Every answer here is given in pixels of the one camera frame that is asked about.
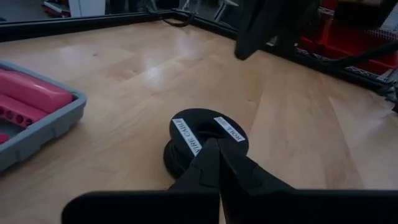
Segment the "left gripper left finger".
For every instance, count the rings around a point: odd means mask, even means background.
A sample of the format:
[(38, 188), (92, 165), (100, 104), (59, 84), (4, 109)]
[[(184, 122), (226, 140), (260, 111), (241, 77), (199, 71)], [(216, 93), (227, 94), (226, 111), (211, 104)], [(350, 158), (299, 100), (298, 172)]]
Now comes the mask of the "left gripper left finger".
[(209, 139), (167, 190), (94, 191), (68, 202), (62, 224), (218, 224), (220, 145)]

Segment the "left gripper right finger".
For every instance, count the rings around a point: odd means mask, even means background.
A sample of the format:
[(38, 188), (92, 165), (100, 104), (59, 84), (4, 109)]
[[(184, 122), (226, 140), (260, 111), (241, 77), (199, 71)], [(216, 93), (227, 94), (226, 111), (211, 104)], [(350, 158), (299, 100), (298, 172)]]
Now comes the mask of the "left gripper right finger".
[(398, 190), (295, 189), (218, 141), (227, 224), (398, 224)]

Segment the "black plastic cord spool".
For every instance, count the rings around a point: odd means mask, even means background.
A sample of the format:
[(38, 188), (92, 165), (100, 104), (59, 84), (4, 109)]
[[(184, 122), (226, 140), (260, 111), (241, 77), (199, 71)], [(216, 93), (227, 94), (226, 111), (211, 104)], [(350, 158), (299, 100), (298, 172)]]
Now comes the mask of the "black plastic cord spool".
[(210, 138), (231, 139), (238, 152), (246, 155), (248, 136), (229, 116), (206, 108), (189, 108), (175, 114), (169, 123), (170, 140), (165, 145), (163, 160), (168, 173), (178, 179)]

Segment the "grey plastic tool case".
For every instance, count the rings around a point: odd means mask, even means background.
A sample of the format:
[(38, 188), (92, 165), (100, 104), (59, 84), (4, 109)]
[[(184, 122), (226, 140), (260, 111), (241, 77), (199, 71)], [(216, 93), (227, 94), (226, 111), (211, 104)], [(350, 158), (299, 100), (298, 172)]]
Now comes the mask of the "grey plastic tool case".
[(11, 62), (0, 60), (0, 69), (22, 72), (69, 91), (73, 101), (48, 113), (36, 123), (23, 128), (5, 119), (0, 119), (0, 172), (28, 159), (43, 145), (67, 133), (83, 117), (86, 95), (66, 84), (45, 77)]

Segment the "red storage bin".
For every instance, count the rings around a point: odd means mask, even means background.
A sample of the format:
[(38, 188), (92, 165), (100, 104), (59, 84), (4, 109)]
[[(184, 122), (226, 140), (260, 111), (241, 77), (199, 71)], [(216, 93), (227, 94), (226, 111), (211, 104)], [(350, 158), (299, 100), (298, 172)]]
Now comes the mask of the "red storage bin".
[[(387, 44), (389, 41), (365, 31), (336, 26), (330, 20), (322, 20), (315, 31), (308, 31), (300, 38), (298, 48), (330, 59), (357, 55)], [(382, 75), (398, 68), (398, 53), (393, 52), (356, 65), (367, 72)]]

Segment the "pink bit holder set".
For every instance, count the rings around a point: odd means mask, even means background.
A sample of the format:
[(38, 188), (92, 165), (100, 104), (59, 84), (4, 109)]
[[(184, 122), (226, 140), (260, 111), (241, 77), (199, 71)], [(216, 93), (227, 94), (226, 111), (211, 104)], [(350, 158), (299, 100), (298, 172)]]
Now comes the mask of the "pink bit holder set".
[(11, 97), (0, 94), (0, 119), (26, 128), (48, 114)]

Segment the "white trash can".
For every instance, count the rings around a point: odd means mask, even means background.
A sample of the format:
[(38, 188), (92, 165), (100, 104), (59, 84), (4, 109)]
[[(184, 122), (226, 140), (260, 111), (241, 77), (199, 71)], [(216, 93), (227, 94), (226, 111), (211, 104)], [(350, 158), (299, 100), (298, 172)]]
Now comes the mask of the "white trash can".
[(106, 0), (68, 0), (72, 17), (105, 15)]

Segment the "flat red white boxes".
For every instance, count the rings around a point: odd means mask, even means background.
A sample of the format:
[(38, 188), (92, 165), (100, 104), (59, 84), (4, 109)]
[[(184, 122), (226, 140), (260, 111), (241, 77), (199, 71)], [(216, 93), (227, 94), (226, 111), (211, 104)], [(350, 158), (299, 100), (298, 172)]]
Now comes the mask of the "flat red white boxes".
[(49, 17), (70, 17), (68, 0), (43, 0), (42, 9)]

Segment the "red handled screwdriver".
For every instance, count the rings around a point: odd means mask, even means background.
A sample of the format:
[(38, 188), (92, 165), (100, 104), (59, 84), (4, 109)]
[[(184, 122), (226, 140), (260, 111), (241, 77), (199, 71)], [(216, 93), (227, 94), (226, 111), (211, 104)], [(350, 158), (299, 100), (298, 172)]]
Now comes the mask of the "red handled screwdriver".
[(73, 101), (73, 95), (63, 88), (22, 72), (3, 69), (0, 69), (0, 94), (46, 113), (53, 113)]

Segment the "white metal chair frame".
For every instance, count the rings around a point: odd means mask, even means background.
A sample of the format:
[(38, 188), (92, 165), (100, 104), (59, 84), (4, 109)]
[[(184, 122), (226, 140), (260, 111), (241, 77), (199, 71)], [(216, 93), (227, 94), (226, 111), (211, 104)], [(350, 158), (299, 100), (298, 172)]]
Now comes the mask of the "white metal chair frame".
[(218, 0), (219, 7), (214, 15), (216, 22), (224, 21), (239, 4), (235, 0)]

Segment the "black aluminium table frame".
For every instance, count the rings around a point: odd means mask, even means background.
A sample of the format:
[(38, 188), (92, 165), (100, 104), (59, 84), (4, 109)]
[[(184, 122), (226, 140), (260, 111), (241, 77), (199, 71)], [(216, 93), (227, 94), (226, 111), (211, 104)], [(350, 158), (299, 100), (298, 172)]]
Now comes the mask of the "black aluminium table frame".
[[(154, 22), (159, 21), (163, 17), (166, 19), (172, 18), (181, 21), (182, 19), (186, 19), (188, 14), (181, 10), (173, 9), (160, 11), (158, 16), (149, 14), (148, 12), (138, 12), (123, 15), (46, 19), (28, 22), (0, 22), (0, 43), (144, 22)], [(331, 60), (320, 61), (316, 58), (303, 55), (297, 50), (294, 54), (285, 54), (278, 51), (275, 46), (269, 44), (264, 44), (261, 50), (314, 69), (318, 72), (325, 73), (329, 76), (350, 82), (354, 85), (376, 91), (381, 95), (388, 94), (392, 91), (396, 91), (396, 93), (398, 93), (398, 79), (391, 82), (385, 82), (376, 78), (369, 78), (346, 69), (352, 65), (347, 65), (345, 68), (331, 68)]]

